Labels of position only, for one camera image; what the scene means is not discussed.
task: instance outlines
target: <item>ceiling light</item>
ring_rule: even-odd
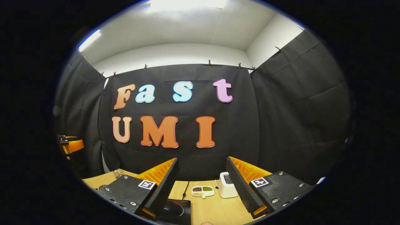
[[[196,6],[222,9],[227,0],[151,0],[150,11],[185,10]]]
[[[90,35],[80,46],[79,51],[83,51],[88,45],[90,45],[94,40],[100,37],[100,30],[96,30],[92,35]]]

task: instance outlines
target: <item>black metal plate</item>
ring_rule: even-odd
[[[293,203],[312,187],[284,171],[251,181],[250,186],[271,212]]]
[[[150,189],[147,189],[143,185],[143,182],[154,183],[128,175],[123,175],[111,184],[102,186],[98,192],[112,203],[120,206],[123,209],[126,209],[131,213],[135,213],[138,209],[143,207],[143,203],[150,198],[157,188],[157,184],[154,183]]]

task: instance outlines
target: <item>black border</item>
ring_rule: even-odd
[[[382,196],[390,200],[388,194],[394,191],[397,176],[388,158],[395,138],[390,130],[394,125],[385,124],[384,119],[395,118],[392,106],[398,74],[390,70],[389,62],[395,54],[390,46],[396,44],[390,38],[397,33],[396,7],[270,2],[326,41],[354,93],[356,129],[343,159],[326,180],[287,208],[290,210],[271,215],[265,222],[390,222],[394,213],[390,203],[384,206]],[[10,53],[4,56],[19,64],[6,63],[3,77],[8,84],[3,95],[7,128],[2,159],[6,175],[3,212],[14,222],[139,224],[75,179],[57,149],[49,119],[58,74],[75,43],[130,4],[132,1],[98,0],[4,4],[4,22],[11,28],[4,42]],[[30,135],[42,138],[29,141]]]

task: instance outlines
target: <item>black curtain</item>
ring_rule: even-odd
[[[229,103],[217,98],[213,83],[226,79],[232,84]],[[173,86],[178,81],[193,84],[192,98],[187,102],[174,102]],[[117,89],[135,84],[124,108],[114,110]],[[137,103],[138,89],[146,84],[155,87],[154,101]],[[131,117],[130,139],[127,143],[115,140],[112,132],[112,117]],[[175,128],[176,149],[161,146],[142,146],[143,125],[141,116],[152,116],[157,126],[166,116],[178,118]],[[215,146],[198,148],[199,124],[197,117],[215,118],[212,138]],[[183,64],[158,66],[146,70],[134,70],[111,77],[104,89],[99,113],[100,137],[103,154],[110,170],[122,168],[141,173],[174,157],[179,159],[178,180],[217,179],[226,166],[226,157],[233,156],[257,164],[259,155],[259,121],[253,84],[246,69],[237,66]],[[120,134],[124,135],[124,122],[120,122]]]
[[[73,153],[70,163],[80,178],[103,174],[98,112],[106,78],[75,51],[60,78],[55,106],[58,134],[76,136],[85,147]]]
[[[347,137],[350,101],[338,64],[303,31],[251,77],[260,117],[258,166],[315,184],[334,165]]]
[[[183,64],[134,70],[105,78],[75,53],[56,97],[59,134],[82,137],[86,177],[103,174],[101,152],[110,170],[141,173],[177,157],[179,180],[211,180],[225,171],[228,155],[272,173],[283,170],[313,185],[329,172],[344,147],[350,101],[343,73],[331,53],[310,32],[302,32],[249,74],[236,66]],[[232,84],[233,101],[222,103],[213,82]],[[174,102],[173,85],[193,83],[188,102]],[[135,84],[124,108],[114,110],[117,89]],[[138,89],[155,86],[155,100],[137,103]],[[112,133],[113,116],[131,117],[130,140]],[[157,126],[165,116],[178,118],[176,149],[142,146],[141,116]],[[198,148],[196,118],[212,116],[211,148]],[[123,135],[123,122],[120,134]]]

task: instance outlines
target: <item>black cable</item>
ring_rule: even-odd
[[[184,197],[186,196],[186,190],[188,189],[188,186],[189,186],[189,182],[190,182],[190,181],[188,181],[188,185],[186,185],[186,189],[185,189],[185,192],[183,192],[183,194],[182,194],[182,196],[183,196],[183,197],[182,197],[182,200],[183,200],[183,198],[184,198]]]

